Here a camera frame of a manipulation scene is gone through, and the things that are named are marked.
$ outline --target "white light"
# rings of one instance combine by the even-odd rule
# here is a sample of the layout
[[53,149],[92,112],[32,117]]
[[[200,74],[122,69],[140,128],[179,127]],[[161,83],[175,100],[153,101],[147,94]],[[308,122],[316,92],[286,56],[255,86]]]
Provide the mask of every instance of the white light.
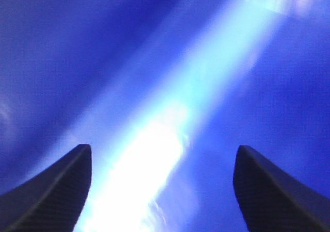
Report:
[[166,184],[183,154],[176,129],[149,121],[138,130],[109,171],[108,180],[91,201],[85,231],[146,231],[149,203]]

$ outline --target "dark curved object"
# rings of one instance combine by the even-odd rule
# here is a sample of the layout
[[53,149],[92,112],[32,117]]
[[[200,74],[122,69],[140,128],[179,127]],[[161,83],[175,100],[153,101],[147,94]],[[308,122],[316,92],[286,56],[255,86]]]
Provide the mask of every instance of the dark curved object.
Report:
[[249,146],[239,146],[234,189],[250,232],[329,232],[330,200]]
[[91,171],[91,148],[80,144],[0,196],[0,231],[71,232],[87,198]]

